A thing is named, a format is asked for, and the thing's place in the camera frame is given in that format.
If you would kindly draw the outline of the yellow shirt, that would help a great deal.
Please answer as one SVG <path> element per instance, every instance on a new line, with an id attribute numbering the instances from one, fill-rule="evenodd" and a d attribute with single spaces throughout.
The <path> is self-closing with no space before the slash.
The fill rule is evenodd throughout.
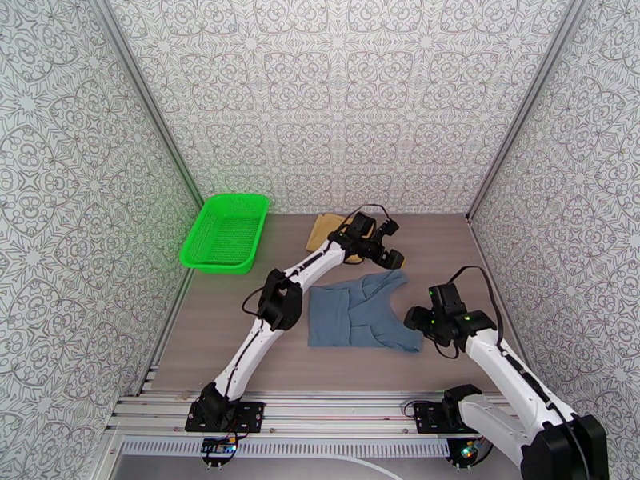
<path id="1" fill-rule="evenodd" d="M 309 252 L 319 250 L 331 232 L 335 231 L 343 222 L 350 224 L 352 220 L 352 217 L 344 217 L 339 214 L 319 214 L 314 221 L 310 236 L 308 237 L 306 250 Z"/>

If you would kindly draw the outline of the blue-grey shirt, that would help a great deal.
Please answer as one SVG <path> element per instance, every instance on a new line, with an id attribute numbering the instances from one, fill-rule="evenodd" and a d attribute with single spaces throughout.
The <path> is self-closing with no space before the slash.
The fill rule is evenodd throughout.
<path id="1" fill-rule="evenodd" d="M 403 270 L 310 288 L 308 345 L 422 351 L 422 336 L 393 311 L 391 298 L 408 283 Z"/>

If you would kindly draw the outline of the green plastic basket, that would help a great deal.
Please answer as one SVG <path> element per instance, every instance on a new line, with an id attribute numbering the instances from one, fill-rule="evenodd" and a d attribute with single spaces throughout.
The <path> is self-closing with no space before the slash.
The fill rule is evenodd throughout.
<path id="1" fill-rule="evenodd" d="M 181 248 L 181 264 L 207 274 L 246 274 L 255 260 L 270 200 L 261 194 L 208 198 Z"/>

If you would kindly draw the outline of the slotted white vent strip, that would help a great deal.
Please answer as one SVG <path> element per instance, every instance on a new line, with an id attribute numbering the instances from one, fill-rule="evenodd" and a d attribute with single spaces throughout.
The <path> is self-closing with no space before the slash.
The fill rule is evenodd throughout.
<path id="1" fill-rule="evenodd" d="M 205 440 L 200 438 L 152 439 L 142 436 L 128 438 L 122 453 L 143 456 L 198 457 L 206 453 Z M 438 438 L 400 439 L 251 439 L 237 450 L 240 458 L 444 458 L 450 455 L 447 440 Z"/>

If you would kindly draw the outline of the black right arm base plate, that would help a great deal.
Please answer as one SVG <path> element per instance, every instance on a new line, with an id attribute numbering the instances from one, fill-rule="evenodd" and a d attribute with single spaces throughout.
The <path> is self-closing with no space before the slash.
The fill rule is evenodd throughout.
<path id="1" fill-rule="evenodd" d="M 454 406 L 442 402 L 416 402 L 413 404 L 414 420 L 420 434 L 477 434 L 460 419 Z"/>

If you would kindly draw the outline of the aluminium rail frame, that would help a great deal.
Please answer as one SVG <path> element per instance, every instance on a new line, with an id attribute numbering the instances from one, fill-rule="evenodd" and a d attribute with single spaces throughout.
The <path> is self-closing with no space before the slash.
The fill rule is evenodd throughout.
<path id="1" fill-rule="evenodd" d="M 121 397 L 107 421 L 108 434 L 187 436 L 186 420 L 197 391 L 144 391 Z M 262 402 L 260 432 L 266 438 L 416 438 L 410 402 L 440 402 L 438 392 L 253 392 Z"/>

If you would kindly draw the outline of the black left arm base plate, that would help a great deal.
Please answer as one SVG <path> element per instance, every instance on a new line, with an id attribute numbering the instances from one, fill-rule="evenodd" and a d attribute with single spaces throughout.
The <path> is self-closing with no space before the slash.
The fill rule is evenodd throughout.
<path id="1" fill-rule="evenodd" d="M 259 433 L 264 402 L 212 402 L 197 400 L 190 406 L 185 431 L 195 433 Z"/>

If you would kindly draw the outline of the aluminium corner post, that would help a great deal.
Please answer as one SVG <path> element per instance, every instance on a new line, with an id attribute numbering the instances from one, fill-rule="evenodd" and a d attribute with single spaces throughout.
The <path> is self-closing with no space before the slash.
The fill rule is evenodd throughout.
<path id="1" fill-rule="evenodd" d="M 506 157 L 510 153 L 512 146 L 517 141 L 522 128 L 526 124 L 529 116 L 533 113 L 538 104 L 538 100 L 552 77 L 557 64 L 562 58 L 568 43 L 572 39 L 585 8 L 588 7 L 591 0 L 569 0 L 564 13 L 560 17 L 557 29 L 550 39 L 550 43 L 542 56 L 542 60 L 538 64 L 538 68 L 531 79 L 529 87 L 526 89 L 522 103 L 518 107 L 512 122 L 508 125 L 504 137 L 498 146 L 498 150 L 492 159 L 488 171 L 484 176 L 482 183 L 472 199 L 468 210 L 465 213 L 465 219 L 468 224 L 474 220 L 479 210 L 482 200 L 493 184 L 500 167 L 504 163 Z"/>
<path id="2" fill-rule="evenodd" d="M 98 24 L 110 46 L 113 48 L 116 58 L 128 78 L 132 89 L 146 112 L 154 132 L 182 180 L 188 194 L 197 208 L 202 208 L 204 198 L 183 158 L 175 137 L 167 124 L 163 113 L 150 89 L 142 68 L 138 64 L 135 54 L 127 41 L 126 35 L 120 27 L 115 12 L 109 0 L 87 0 L 95 13 Z"/>

